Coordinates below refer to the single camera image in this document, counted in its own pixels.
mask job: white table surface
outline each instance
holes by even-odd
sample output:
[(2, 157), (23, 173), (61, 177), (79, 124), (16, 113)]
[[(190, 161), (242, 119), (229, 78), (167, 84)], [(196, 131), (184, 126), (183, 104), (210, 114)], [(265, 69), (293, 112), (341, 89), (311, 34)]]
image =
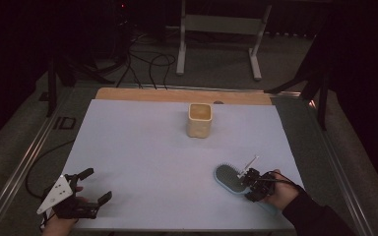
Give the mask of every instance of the white table surface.
[(206, 139), (186, 135), (189, 103), (93, 100), (62, 174), (93, 168), (78, 196), (112, 199), (76, 228), (138, 231), (292, 229), (279, 212), (235, 196), (214, 179), (228, 162), (276, 168), (303, 186), (275, 106), (213, 106)]

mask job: wooden strip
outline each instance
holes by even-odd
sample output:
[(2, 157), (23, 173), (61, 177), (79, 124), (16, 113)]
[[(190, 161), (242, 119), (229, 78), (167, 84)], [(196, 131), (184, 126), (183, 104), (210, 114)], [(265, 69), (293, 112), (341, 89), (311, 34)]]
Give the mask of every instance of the wooden strip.
[(267, 94), (261, 91), (210, 91), (186, 89), (137, 89), (137, 88), (100, 88), (96, 99), (139, 100), (139, 101), (176, 101), (226, 104), (272, 105)]

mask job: black sleeve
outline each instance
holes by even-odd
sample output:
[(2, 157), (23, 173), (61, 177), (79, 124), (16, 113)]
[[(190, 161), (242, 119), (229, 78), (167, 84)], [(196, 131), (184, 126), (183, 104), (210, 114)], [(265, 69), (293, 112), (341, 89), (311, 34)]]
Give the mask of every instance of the black sleeve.
[(298, 236), (355, 236), (346, 223), (329, 207), (319, 206), (304, 191), (283, 210)]

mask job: gray floor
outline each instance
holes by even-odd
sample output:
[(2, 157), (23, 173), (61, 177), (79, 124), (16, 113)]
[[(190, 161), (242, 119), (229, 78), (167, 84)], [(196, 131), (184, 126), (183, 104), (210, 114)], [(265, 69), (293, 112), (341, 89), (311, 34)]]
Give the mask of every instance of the gray floor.
[[(184, 76), (175, 75), (174, 63), (170, 67), (166, 79), (166, 85), (170, 88), (208, 88), (208, 89), (271, 89), (294, 76), (304, 55), (306, 54), (312, 41), (297, 37), (277, 36), (269, 38), (265, 36), (259, 50), (259, 63), (261, 65), (263, 80), (255, 82), (252, 80), (252, 72), (247, 57), (247, 48), (254, 41), (254, 38), (245, 37), (237, 42), (227, 43), (200, 43), (197, 40), (189, 40), (187, 46), (186, 69)], [(138, 51), (156, 51), (164, 54), (171, 54), (177, 57), (178, 41), (175, 35), (168, 38), (166, 42), (155, 42), (149, 37), (140, 37), (132, 48), (133, 54), (152, 60), (153, 53)], [(157, 63), (165, 63), (162, 58), (156, 60)], [(136, 58), (132, 59), (132, 67), (135, 69), (136, 77), (149, 89), (152, 87), (149, 78), (149, 64)], [(113, 81), (118, 81), (125, 68), (117, 70), (106, 77)], [(153, 77), (158, 87), (162, 85), (162, 78), (165, 75), (165, 67), (153, 67)], [(46, 90), (46, 75), (37, 82), (37, 91), (19, 108), (11, 121), (0, 132), (0, 193), (5, 183), (15, 171), (16, 166), (25, 159), (25, 156), (32, 153), (29, 150), (31, 144), (40, 133), (42, 124), (50, 122), (45, 118), (46, 103), (38, 101), (40, 94)], [(135, 86), (132, 73), (128, 73), (121, 87)], [(77, 82), (74, 88), (62, 88), (59, 90), (59, 110), (57, 116), (75, 117), (78, 124), (81, 123), (90, 100), (95, 96), (97, 89), (103, 85), (87, 79)], [(290, 88), (291, 91), (301, 91), (302, 85)], [(352, 214), (349, 213), (349, 203), (342, 197), (341, 187), (338, 186), (336, 176), (333, 174), (334, 168), (327, 159), (317, 158), (309, 161), (310, 155), (318, 155), (320, 149), (327, 144), (312, 146), (304, 144), (309, 141), (310, 136), (320, 139), (322, 136), (329, 138), (328, 146), (335, 152), (346, 178), (352, 186), (351, 191), (358, 199), (358, 203), (364, 212), (365, 220), (369, 223), (371, 232), (365, 235), (378, 235), (378, 178), (371, 166), (361, 143), (356, 137), (347, 118), (336, 101), (336, 95), (329, 93), (327, 108), (327, 132), (318, 133), (307, 129), (310, 124), (300, 117), (294, 116), (293, 111), (306, 112), (306, 104), (296, 99), (273, 98), (277, 105), (286, 128), (286, 134), (292, 152), (297, 158), (297, 165), (307, 188), (313, 190), (311, 195), (321, 204), (327, 204), (345, 219), (354, 228)], [(54, 148), (60, 144), (70, 141), (76, 137), (79, 125), (74, 130), (51, 130), (46, 137), (39, 153)], [(53, 180), (53, 176), (60, 174), (64, 161), (67, 158), (70, 146), (65, 146), (53, 151), (42, 159), (36, 169), (31, 173), (31, 188), (38, 194), (47, 187)], [(8, 205), (6, 214), (0, 218), (0, 235), (39, 235), (37, 226), (39, 217), (33, 212), (39, 201), (28, 195), (23, 185), (17, 186), (18, 190), (14, 195), (12, 203)], [(160, 233), (136, 233), (121, 232), (117, 235), (159, 235)], [(168, 235), (188, 235), (190, 233), (167, 233)], [(220, 235), (239, 235), (240, 233), (220, 233)], [(249, 235), (268, 235), (269, 232), (243, 233)], [(72, 235), (107, 235), (107, 232), (80, 232), (74, 231)], [(274, 232), (272, 235), (294, 235), (294, 232)]]

